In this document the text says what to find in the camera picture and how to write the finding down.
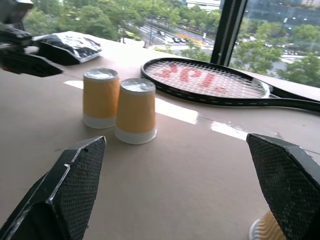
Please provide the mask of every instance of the beige table surface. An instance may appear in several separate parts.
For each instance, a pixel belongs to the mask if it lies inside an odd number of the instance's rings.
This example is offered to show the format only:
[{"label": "beige table surface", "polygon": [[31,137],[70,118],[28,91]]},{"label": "beige table surface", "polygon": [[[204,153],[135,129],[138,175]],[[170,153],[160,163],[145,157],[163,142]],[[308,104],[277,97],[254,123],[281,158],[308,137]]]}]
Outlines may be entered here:
[{"label": "beige table surface", "polygon": [[139,77],[142,63],[163,56],[106,41],[101,57],[61,75],[0,71],[0,225],[65,148],[93,136],[106,136],[107,148],[85,240],[246,240],[268,209],[246,133],[301,145],[320,161],[320,116],[302,110],[214,107],[159,92],[148,144],[82,123],[82,90],[65,82],[78,85],[97,67]]}]

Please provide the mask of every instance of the window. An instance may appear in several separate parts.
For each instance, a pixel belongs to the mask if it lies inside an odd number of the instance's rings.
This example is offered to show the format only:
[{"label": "window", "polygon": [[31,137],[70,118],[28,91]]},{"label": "window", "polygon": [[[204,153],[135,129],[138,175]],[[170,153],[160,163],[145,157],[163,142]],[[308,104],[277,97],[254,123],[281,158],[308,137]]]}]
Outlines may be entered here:
[{"label": "window", "polygon": [[209,62],[221,0],[32,0],[25,29],[75,31]]},{"label": "window", "polygon": [[320,88],[320,8],[307,2],[248,0],[230,67]]}]

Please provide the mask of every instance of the black tennis racket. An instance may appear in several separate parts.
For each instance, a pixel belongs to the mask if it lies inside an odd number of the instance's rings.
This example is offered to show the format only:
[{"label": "black tennis racket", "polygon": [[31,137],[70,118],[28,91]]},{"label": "black tennis racket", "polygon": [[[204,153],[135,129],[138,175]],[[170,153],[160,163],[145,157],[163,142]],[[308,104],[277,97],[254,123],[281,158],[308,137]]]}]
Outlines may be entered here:
[{"label": "black tennis racket", "polygon": [[228,107],[286,107],[320,112],[320,101],[270,86],[237,70],[184,58],[148,61],[141,76],[172,96]]}]

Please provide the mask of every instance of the paper cup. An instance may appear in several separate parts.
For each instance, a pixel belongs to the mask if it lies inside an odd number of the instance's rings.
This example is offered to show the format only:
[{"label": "paper cup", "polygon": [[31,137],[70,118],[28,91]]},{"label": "paper cup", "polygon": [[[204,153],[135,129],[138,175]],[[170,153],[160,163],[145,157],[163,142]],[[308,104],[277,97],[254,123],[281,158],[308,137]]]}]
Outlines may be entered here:
[{"label": "paper cup", "polygon": [[286,240],[271,211],[256,220],[249,230],[249,240]]},{"label": "paper cup", "polygon": [[83,122],[96,129],[116,124],[119,75],[108,68],[95,68],[83,76]]},{"label": "paper cup", "polygon": [[145,144],[156,137],[156,86],[144,78],[120,84],[115,136],[128,144]]}]

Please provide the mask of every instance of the racket strings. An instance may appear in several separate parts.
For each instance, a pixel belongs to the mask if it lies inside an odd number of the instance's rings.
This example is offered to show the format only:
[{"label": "racket strings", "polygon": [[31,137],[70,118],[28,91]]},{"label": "racket strings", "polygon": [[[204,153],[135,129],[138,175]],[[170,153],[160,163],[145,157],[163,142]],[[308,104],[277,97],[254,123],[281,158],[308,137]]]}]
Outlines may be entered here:
[{"label": "racket strings", "polygon": [[191,93],[223,98],[262,98],[265,89],[257,82],[210,65],[163,61],[145,72],[156,81]]}]

